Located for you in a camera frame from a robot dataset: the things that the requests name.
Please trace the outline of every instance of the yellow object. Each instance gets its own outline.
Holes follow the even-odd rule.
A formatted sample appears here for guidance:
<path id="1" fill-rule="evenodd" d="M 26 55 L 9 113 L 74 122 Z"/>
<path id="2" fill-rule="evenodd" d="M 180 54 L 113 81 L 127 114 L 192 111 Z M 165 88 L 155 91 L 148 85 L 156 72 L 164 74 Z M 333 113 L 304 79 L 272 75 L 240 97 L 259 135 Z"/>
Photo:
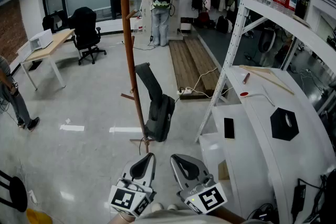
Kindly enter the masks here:
<path id="1" fill-rule="evenodd" d="M 53 224 L 51 217 L 43 212 L 28 208 L 26 214 L 30 224 Z"/>

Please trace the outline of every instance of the white tape mark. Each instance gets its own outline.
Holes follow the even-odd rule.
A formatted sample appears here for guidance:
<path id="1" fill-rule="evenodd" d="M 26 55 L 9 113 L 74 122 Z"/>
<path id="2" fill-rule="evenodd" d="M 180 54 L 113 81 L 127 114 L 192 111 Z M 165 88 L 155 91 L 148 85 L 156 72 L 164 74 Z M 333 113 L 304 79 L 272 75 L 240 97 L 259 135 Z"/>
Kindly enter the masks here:
<path id="1" fill-rule="evenodd" d="M 111 127 L 110 133 L 121 132 L 121 133 L 142 133 L 140 127 Z"/>
<path id="2" fill-rule="evenodd" d="M 66 130 L 66 131 L 84 131 L 85 126 L 77 126 L 77 125 L 61 125 L 60 130 Z"/>

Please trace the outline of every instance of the pants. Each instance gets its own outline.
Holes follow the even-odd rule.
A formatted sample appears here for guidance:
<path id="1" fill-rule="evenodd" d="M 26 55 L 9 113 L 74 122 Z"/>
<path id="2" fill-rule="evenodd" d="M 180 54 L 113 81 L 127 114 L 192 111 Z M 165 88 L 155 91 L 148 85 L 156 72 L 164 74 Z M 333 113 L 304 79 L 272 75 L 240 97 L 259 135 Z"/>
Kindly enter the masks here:
<path id="1" fill-rule="evenodd" d="M 0 82 L 0 98 L 12 104 L 18 123 L 25 123 L 26 126 L 30 125 L 31 118 L 26 103 L 20 93 L 16 97 L 11 95 L 8 87 Z"/>
<path id="2" fill-rule="evenodd" d="M 169 23 L 169 9 L 168 8 L 154 8 L 152 9 L 153 20 L 153 43 L 155 46 L 166 46 L 167 31 Z"/>

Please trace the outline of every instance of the white shelving unit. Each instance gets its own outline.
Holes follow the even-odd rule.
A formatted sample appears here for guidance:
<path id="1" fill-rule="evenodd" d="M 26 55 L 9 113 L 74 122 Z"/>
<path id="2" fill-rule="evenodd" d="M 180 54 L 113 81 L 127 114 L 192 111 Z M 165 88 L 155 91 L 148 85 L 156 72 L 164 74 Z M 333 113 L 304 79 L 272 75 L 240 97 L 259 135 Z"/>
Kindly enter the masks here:
<path id="1" fill-rule="evenodd" d="M 263 18 L 244 27 L 250 10 L 263 15 Z M 288 224 L 292 223 L 291 206 L 297 179 L 302 178 L 311 184 L 319 185 L 320 175 L 336 167 L 336 157 L 315 109 L 286 71 L 272 69 L 280 81 L 294 92 L 294 95 L 252 72 L 250 72 L 248 82 L 243 84 L 248 71 L 233 66 L 242 34 L 266 19 L 272 20 L 291 32 L 336 73 L 336 61 L 334 60 L 336 51 L 308 27 L 259 2 L 240 0 L 229 50 L 196 140 L 202 135 L 202 130 L 212 113 L 218 134 L 222 136 L 223 155 L 228 164 L 234 203 L 240 210 L 238 213 L 247 217 L 246 214 L 257 209 L 262 204 L 261 201 L 272 202 L 271 194 L 274 190 L 280 223 Z M 227 80 L 230 81 L 238 96 L 245 91 L 262 92 L 263 86 L 276 107 L 272 106 L 263 96 L 240 98 L 241 105 L 237 108 L 235 105 L 216 106 Z M 299 134 L 291 141 L 272 137 L 270 116 L 276 108 L 295 113 Z M 224 117 L 234 119 L 234 140 L 224 138 Z M 303 211 L 299 213 L 295 223 L 302 223 L 310 215 L 315 195 L 316 190 L 308 186 Z"/>

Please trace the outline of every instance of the wooden pole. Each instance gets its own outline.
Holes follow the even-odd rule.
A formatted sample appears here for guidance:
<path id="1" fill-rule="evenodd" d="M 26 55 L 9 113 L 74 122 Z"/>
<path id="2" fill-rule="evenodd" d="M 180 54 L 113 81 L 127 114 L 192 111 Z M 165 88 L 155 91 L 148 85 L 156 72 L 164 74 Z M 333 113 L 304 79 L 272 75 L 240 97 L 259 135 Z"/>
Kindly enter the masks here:
<path id="1" fill-rule="evenodd" d="M 138 113 L 138 117 L 140 121 L 143 141 L 146 146 L 146 153 L 148 153 L 149 152 L 148 151 L 149 140 L 147 136 L 145 135 L 145 124 L 143 121 L 141 103 L 140 103 L 139 92 L 138 92 L 138 84 L 136 83 L 136 74 L 135 74 L 135 69 L 134 69 L 133 42 L 132 42 L 132 37 L 131 37 L 131 23 L 130 23 L 130 20 L 126 19 L 129 13 L 130 13 L 129 0 L 121 0 L 122 26 L 123 26 L 123 31 L 124 31 L 128 71 L 130 73 L 130 79 L 131 79 L 131 89 L 133 89 L 133 96 L 134 96 L 135 106 L 137 108 L 137 113 Z"/>

